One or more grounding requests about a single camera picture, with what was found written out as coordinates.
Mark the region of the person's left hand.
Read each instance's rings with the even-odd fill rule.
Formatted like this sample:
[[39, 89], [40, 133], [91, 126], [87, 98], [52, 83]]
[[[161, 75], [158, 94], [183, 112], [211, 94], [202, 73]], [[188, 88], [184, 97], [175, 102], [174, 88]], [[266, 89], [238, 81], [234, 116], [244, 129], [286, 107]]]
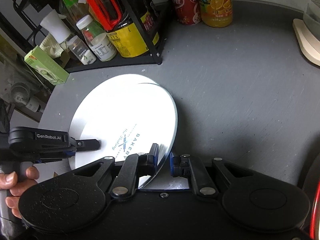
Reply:
[[21, 214], [18, 208], [20, 196], [30, 187], [37, 184], [39, 179], [39, 171], [36, 167], [28, 167], [25, 171], [26, 180], [18, 182], [18, 175], [16, 172], [10, 174], [1, 173], [1, 190], [9, 190], [11, 196], [5, 198], [6, 206], [11, 210], [12, 214], [21, 219]]

